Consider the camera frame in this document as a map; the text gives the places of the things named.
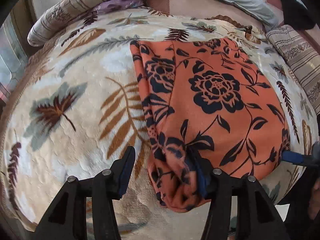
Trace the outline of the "right hand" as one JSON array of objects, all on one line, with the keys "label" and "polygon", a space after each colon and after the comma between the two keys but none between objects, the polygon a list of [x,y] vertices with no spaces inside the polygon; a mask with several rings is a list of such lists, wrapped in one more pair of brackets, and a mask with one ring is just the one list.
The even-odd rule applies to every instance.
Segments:
[{"label": "right hand", "polygon": [[311,190],[308,215],[311,220],[315,220],[320,210],[320,178],[318,178]]}]

